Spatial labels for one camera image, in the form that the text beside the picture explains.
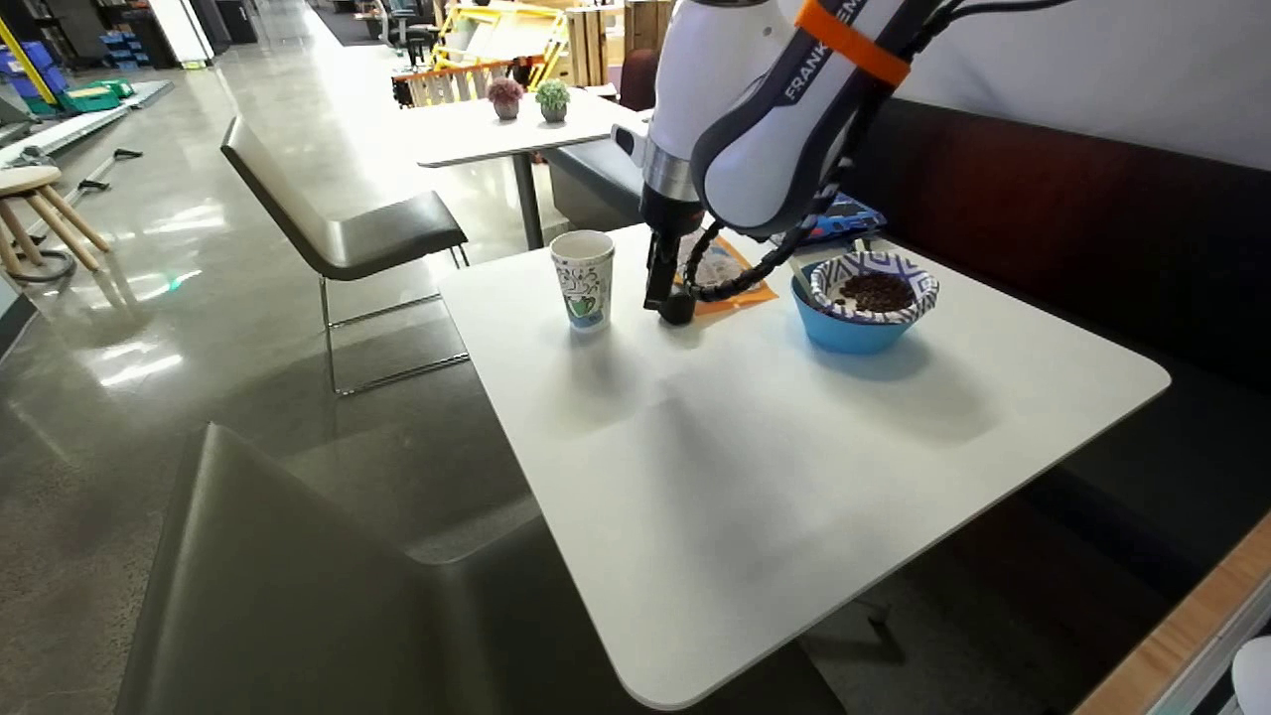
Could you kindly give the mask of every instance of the concrete floor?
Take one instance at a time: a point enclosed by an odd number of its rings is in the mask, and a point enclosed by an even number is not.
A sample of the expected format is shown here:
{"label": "concrete floor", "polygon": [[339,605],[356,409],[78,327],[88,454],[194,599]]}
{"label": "concrete floor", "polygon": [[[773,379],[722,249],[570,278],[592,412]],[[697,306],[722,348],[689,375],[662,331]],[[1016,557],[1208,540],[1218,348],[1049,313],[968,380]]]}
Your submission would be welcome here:
{"label": "concrete floor", "polygon": [[[58,155],[74,179],[115,147],[145,152],[78,203],[115,244],[115,278],[78,271],[72,291],[31,294],[40,313],[0,363],[0,712],[110,712],[166,486],[194,463],[212,420],[396,544],[441,540],[521,493],[468,365],[331,400],[315,275],[231,173],[220,134],[244,110],[331,215],[432,188],[473,262],[523,249],[514,170],[413,167],[408,110],[389,101],[396,54],[339,48],[302,0],[260,3],[264,42],[215,73],[162,73],[152,109]],[[548,236],[564,228],[548,193],[546,218]],[[342,291],[339,309],[425,291],[446,271],[432,257]],[[432,306],[363,335],[342,369],[356,380],[449,348],[458,338]],[[1070,662],[960,580],[903,576],[899,645],[875,645],[858,612],[816,637],[855,712],[1043,712],[1054,690],[1071,694]]]}

